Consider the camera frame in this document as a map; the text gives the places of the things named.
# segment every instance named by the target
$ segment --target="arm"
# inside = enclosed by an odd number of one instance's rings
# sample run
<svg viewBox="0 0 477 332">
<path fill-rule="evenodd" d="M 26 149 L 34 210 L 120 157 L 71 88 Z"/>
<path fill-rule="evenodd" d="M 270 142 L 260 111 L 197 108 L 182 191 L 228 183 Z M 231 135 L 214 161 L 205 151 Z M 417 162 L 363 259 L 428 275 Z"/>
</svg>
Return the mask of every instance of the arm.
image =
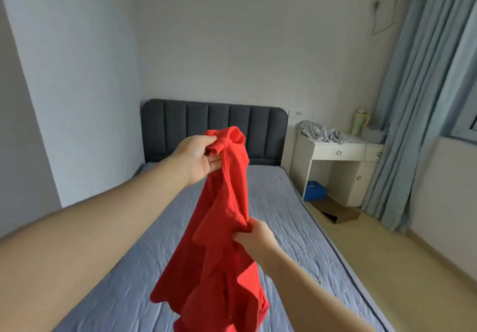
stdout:
<svg viewBox="0 0 477 332">
<path fill-rule="evenodd" d="M 151 171 L 0 240 L 0 331 L 51 331 L 187 185 L 221 167 L 215 136 L 185 139 Z"/>
<path fill-rule="evenodd" d="M 373 327 L 348 310 L 316 283 L 279 247 L 263 222 L 250 218 L 251 233 L 234 239 L 275 284 L 293 329 L 302 331 L 371 332 Z"/>
</svg>

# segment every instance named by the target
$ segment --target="gray quilted mattress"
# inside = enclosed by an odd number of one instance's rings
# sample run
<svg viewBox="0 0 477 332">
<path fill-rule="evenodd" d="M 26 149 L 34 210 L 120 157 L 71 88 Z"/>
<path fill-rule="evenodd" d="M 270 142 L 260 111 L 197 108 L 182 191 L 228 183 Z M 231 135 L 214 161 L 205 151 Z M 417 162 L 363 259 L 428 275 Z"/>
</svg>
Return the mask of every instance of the gray quilted mattress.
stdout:
<svg viewBox="0 0 477 332">
<path fill-rule="evenodd" d="M 394 331 L 351 268 L 308 214 L 288 176 L 276 166 L 249 166 L 249 213 L 264 220 L 288 255 L 377 331 Z M 183 190 L 119 264 L 63 319 L 55 332 L 172 331 L 177 315 L 149 294 L 184 233 L 203 182 Z M 260 331 L 292 331 L 273 282 L 260 270 L 270 310 Z"/>
</svg>

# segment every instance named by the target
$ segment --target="dark gray upholstered headboard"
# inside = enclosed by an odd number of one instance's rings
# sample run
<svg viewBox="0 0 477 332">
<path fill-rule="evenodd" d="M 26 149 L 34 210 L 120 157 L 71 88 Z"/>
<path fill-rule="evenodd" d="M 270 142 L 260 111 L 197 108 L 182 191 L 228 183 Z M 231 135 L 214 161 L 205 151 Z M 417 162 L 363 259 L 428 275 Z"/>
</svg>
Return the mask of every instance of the dark gray upholstered headboard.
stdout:
<svg viewBox="0 0 477 332">
<path fill-rule="evenodd" d="M 148 100 L 141 107 L 146 162 L 168 157 L 188 136 L 238 126 L 251 165 L 279 166 L 288 114 L 277 107 Z"/>
</svg>

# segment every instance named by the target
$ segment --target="curtain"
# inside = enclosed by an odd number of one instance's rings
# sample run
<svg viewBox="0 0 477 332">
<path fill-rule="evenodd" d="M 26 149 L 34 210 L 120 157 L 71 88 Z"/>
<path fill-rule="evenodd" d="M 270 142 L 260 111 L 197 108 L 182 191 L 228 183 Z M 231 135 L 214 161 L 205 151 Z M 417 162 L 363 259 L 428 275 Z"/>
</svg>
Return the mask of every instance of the curtain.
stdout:
<svg viewBox="0 0 477 332">
<path fill-rule="evenodd" d="M 476 80 L 475 34 L 476 0 L 411 0 L 373 115 L 389 133 L 362 206 L 388 230 L 409 227 L 416 180 Z"/>
</svg>

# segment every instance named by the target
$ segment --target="window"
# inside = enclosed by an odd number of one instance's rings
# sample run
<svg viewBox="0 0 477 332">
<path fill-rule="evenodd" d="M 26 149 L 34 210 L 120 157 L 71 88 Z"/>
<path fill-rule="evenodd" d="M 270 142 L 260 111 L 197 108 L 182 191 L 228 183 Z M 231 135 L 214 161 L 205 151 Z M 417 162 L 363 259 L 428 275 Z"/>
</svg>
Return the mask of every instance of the window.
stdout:
<svg viewBox="0 0 477 332">
<path fill-rule="evenodd" d="M 477 82 L 470 90 L 451 136 L 477 142 Z"/>
</svg>

